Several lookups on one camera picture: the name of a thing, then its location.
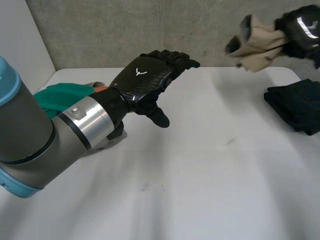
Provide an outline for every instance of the gray wall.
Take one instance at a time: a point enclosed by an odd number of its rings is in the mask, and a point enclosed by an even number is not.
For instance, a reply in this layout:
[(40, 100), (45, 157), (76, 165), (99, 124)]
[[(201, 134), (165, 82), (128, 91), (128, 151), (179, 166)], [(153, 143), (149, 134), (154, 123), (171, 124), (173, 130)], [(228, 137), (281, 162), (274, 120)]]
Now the gray wall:
[[(26, 0), (57, 70), (124, 67), (140, 53), (186, 52), (204, 67), (234, 66), (224, 47), (248, 14), (267, 24), (320, 0)], [(274, 66), (320, 80), (308, 60)]]

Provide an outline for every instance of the black cloth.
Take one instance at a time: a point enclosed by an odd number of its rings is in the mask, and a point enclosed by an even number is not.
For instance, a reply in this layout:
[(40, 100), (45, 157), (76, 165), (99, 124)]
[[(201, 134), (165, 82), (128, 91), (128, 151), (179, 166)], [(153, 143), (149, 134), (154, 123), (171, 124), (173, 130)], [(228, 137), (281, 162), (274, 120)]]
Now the black cloth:
[(305, 79), (267, 90), (265, 101), (296, 132), (311, 136), (320, 131), (320, 82)]

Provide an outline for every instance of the white table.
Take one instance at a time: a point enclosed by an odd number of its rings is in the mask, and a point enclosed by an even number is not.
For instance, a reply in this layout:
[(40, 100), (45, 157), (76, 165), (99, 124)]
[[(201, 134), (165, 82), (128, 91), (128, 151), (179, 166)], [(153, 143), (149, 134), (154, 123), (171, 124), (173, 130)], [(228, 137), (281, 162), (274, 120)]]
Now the white table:
[[(65, 69), (48, 85), (108, 84), (120, 71)], [(158, 101), (169, 128), (131, 113), (125, 140), (34, 197), (0, 188), (0, 239), (320, 239), (320, 134), (293, 132), (263, 98), (297, 81), (281, 67), (185, 72)]]

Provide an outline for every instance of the silver metal ring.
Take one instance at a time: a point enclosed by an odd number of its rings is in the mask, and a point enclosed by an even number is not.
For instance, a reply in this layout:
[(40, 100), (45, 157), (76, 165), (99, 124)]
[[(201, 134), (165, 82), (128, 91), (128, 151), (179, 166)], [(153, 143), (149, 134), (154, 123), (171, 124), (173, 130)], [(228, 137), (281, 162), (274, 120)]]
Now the silver metal ring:
[(89, 96), (63, 113), (79, 128), (92, 148), (115, 129), (106, 110)]

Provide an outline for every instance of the green cloth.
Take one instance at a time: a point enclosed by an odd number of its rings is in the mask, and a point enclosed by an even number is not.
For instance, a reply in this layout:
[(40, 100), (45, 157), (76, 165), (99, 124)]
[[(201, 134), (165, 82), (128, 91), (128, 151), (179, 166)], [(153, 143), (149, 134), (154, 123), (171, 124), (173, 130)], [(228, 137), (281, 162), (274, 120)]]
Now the green cloth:
[(37, 92), (34, 97), (49, 118), (57, 116), (81, 99), (94, 93), (92, 86), (58, 83)]

